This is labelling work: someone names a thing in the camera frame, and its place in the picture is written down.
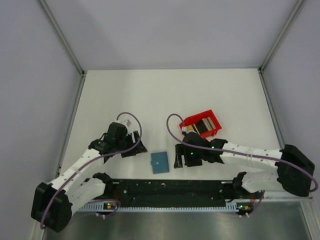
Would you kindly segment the blue leather card holder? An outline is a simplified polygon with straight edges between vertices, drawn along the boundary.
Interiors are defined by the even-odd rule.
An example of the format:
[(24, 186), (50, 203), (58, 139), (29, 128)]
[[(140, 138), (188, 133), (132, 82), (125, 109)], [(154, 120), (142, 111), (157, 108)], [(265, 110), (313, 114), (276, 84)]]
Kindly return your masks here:
[(153, 174), (164, 174), (170, 171), (168, 153), (166, 151), (151, 153)]

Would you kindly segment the red plastic bin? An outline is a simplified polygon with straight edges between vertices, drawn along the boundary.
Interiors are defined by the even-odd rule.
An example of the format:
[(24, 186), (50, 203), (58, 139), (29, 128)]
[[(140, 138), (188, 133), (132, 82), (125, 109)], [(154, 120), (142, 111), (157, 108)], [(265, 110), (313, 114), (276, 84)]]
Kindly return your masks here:
[(222, 129), (221, 124), (211, 109), (185, 118), (179, 124), (181, 130), (183, 130), (183, 124), (187, 131), (195, 132), (202, 138), (214, 137)]

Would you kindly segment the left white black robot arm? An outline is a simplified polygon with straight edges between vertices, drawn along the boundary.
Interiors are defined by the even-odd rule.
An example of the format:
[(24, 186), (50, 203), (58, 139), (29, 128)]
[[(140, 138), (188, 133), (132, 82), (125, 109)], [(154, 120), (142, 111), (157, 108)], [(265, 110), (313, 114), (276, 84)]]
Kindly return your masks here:
[(98, 170), (115, 155), (126, 158), (147, 152), (141, 136), (141, 129), (129, 133), (126, 124), (112, 122), (71, 167), (36, 187), (31, 218), (40, 223), (41, 229), (59, 233), (86, 203), (97, 197), (109, 198), (114, 191), (112, 179)]

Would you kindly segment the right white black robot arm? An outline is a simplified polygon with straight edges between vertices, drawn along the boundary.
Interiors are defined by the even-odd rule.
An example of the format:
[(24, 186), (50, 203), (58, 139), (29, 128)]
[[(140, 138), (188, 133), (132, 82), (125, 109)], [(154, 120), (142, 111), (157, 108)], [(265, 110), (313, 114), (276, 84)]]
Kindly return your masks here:
[(259, 149), (220, 138), (207, 140), (195, 132), (186, 133), (175, 145), (174, 167), (196, 167), (203, 162), (255, 169), (255, 172), (239, 172), (232, 180), (233, 192), (239, 198), (258, 191), (286, 191), (308, 197), (319, 188), (313, 176), (314, 163), (290, 144), (283, 149)]

